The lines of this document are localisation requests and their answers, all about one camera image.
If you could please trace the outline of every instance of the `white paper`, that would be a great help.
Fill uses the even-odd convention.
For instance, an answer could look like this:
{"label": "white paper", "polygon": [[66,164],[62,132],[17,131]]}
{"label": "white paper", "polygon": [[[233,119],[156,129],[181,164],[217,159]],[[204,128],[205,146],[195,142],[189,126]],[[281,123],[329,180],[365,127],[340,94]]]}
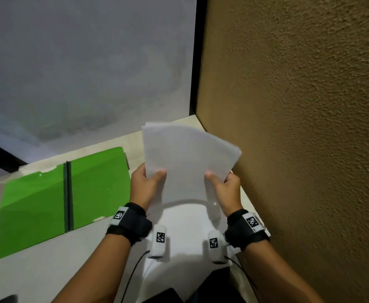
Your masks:
{"label": "white paper", "polygon": [[163,203],[179,200],[216,201],[211,183],[213,172],[222,182],[237,162],[241,150],[216,136],[181,124],[147,122],[142,127],[147,177],[166,169]]}

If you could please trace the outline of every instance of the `white table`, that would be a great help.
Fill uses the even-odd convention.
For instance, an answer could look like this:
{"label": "white table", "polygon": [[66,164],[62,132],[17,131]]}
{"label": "white table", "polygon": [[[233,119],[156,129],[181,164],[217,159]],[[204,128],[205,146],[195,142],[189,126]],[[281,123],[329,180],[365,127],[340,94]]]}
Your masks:
{"label": "white table", "polygon": [[[175,122],[203,130],[196,116]],[[132,173],[144,162],[141,131],[23,166],[18,172],[0,178],[0,201],[5,183],[10,179],[119,146],[124,148]],[[241,201],[245,209],[255,212],[243,189]],[[224,215],[220,210],[218,215],[213,213],[216,210],[216,207],[207,210],[203,204],[184,203],[149,215],[154,223],[167,227],[167,256],[141,261],[130,282],[126,302],[142,302],[170,287],[182,299],[187,299],[211,271],[220,268],[209,260],[206,245],[210,230],[226,229]],[[109,218],[96,221],[0,259],[0,299],[17,294],[20,303],[50,302],[91,255],[109,221]],[[116,302],[121,300],[128,277],[146,249],[147,241],[132,248]]]}

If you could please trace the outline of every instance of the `wrist strap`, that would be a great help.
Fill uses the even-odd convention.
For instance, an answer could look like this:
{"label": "wrist strap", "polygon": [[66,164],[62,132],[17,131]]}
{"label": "wrist strap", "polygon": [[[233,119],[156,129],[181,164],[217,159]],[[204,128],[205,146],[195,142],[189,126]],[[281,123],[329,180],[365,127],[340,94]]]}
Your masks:
{"label": "wrist strap", "polygon": [[106,234],[123,235],[133,246],[148,236],[151,229],[152,222],[146,218],[145,210],[135,203],[127,203],[126,206],[119,207]]}
{"label": "wrist strap", "polygon": [[270,241],[263,223],[256,214],[249,213],[245,209],[237,210],[228,218],[228,229],[225,231],[225,239],[234,248],[242,251],[251,243],[262,240]]}

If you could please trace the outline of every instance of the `white wall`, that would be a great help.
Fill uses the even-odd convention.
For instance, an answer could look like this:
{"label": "white wall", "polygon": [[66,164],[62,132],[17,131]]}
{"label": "white wall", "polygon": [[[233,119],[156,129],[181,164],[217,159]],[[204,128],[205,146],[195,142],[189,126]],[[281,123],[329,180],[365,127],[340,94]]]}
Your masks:
{"label": "white wall", "polygon": [[196,0],[0,0],[0,147],[34,162],[188,116]]}

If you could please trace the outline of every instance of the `wire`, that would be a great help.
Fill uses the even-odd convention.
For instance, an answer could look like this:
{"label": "wire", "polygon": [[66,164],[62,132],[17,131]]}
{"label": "wire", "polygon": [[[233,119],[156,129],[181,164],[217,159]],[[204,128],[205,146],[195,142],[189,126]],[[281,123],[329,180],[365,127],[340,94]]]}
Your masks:
{"label": "wire", "polygon": [[135,267],[134,267],[133,271],[131,272],[130,278],[128,279],[126,289],[124,290],[124,293],[123,293],[123,297],[121,298],[121,303],[123,303],[124,296],[126,295],[128,285],[130,284],[130,281],[131,281],[131,278],[133,277],[133,274],[134,274],[135,269],[137,268],[138,264],[140,263],[141,259],[145,256],[145,254],[147,254],[147,253],[149,253],[149,252],[150,252],[150,250],[145,251],[145,252],[144,252],[144,254],[143,254],[143,255],[141,255],[140,259],[139,259],[139,260],[137,261],[137,263],[135,264]]}
{"label": "wire", "polygon": [[224,258],[229,259],[229,260],[230,260],[230,261],[232,261],[235,265],[237,265],[237,266],[239,267],[239,269],[240,269],[240,270],[242,270],[242,271],[243,271],[243,273],[246,275],[246,277],[247,277],[248,281],[249,281],[249,282],[251,282],[251,283],[253,284],[253,286],[254,286],[256,289],[258,289],[258,288],[257,288],[257,286],[256,286],[256,284],[255,284],[255,283],[253,283],[252,279],[247,275],[246,271],[245,271],[245,270],[243,270],[243,268],[242,268],[242,266],[241,266],[241,265],[238,265],[238,263],[237,263],[236,261],[234,261],[232,258],[229,258],[228,256],[224,256]]}

